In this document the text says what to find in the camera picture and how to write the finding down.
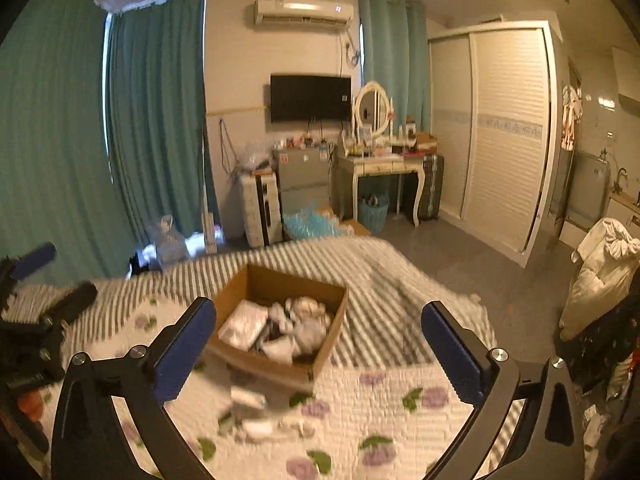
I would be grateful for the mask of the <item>person left hand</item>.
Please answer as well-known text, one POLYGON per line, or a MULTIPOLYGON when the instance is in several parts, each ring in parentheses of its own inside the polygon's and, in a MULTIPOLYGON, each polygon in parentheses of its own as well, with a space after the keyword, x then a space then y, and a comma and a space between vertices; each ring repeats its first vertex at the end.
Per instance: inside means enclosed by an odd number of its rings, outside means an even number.
POLYGON ((17 400, 18 408, 32 422, 39 422, 44 412, 44 402, 39 390, 29 391, 17 400))

